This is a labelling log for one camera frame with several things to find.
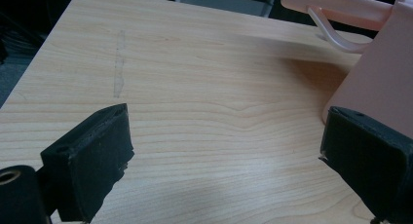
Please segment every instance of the wooden table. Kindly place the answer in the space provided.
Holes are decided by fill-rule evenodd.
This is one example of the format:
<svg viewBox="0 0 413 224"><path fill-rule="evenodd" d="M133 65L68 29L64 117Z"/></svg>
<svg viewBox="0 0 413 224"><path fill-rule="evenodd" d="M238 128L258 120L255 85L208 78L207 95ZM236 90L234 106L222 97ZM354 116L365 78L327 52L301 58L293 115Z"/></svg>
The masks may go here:
<svg viewBox="0 0 413 224"><path fill-rule="evenodd" d="M0 168L38 169L44 148L126 102L135 156L94 223L369 223L318 160L321 108L359 56L318 33L162 0L73 0L0 111Z"/></svg>

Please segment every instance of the pink container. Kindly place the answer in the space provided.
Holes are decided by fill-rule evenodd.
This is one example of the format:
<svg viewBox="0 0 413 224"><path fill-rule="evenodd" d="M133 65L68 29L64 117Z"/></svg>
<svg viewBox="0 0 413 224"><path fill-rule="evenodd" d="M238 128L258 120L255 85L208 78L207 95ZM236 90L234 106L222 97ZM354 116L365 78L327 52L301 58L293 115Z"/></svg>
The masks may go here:
<svg viewBox="0 0 413 224"><path fill-rule="evenodd" d="M360 53L360 60L324 107L354 109L413 138L413 0L394 5L373 0L282 0L308 13L335 48ZM378 30L371 43L341 37L327 19Z"/></svg>

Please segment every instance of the light wood grain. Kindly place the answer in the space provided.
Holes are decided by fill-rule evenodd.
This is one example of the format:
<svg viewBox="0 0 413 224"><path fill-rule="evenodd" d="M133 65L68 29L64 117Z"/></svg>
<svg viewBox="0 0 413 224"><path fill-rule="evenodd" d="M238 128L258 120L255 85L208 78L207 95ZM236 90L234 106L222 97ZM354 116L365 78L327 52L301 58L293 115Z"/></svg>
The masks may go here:
<svg viewBox="0 0 413 224"><path fill-rule="evenodd" d="M126 102L136 155L94 223L368 223L318 160L321 108L358 56L316 34L162 0L73 0L0 110L0 168L39 168L45 147Z"/></svg>

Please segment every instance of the scratch on table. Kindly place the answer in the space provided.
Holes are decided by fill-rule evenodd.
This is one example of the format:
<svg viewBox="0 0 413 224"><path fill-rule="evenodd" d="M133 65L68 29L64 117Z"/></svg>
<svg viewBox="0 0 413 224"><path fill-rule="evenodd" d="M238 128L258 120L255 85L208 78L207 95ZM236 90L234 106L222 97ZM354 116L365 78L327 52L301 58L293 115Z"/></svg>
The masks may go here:
<svg viewBox="0 0 413 224"><path fill-rule="evenodd" d="M115 75L113 82L113 97L119 98L121 96L122 89L124 88L124 63L125 60L121 56L121 51L125 48L125 31L121 30L118 33L116 44L116 58L115 58Z"/></svg>

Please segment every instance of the black screw hole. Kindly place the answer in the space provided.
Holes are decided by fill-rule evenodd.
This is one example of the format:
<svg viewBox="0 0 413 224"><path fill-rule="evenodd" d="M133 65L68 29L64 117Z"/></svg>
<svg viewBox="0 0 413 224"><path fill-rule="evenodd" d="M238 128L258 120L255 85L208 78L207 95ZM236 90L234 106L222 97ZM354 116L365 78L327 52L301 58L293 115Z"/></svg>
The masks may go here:
<svg viewBox="0 0 413 224"><path fill-rule="evenodd" d="M58 148L56 151L57 151L58 153L64 153L64 152L66 152L67 150L69 150L69 147L68 147L68 146L61 146L61 147Z"/></svg>
<svg viewBox="0 0 413 224"><path fill-rule="evenodd" d="M8 184L20 176L20 171L9 170L0 174L0 186Z"/></svg>

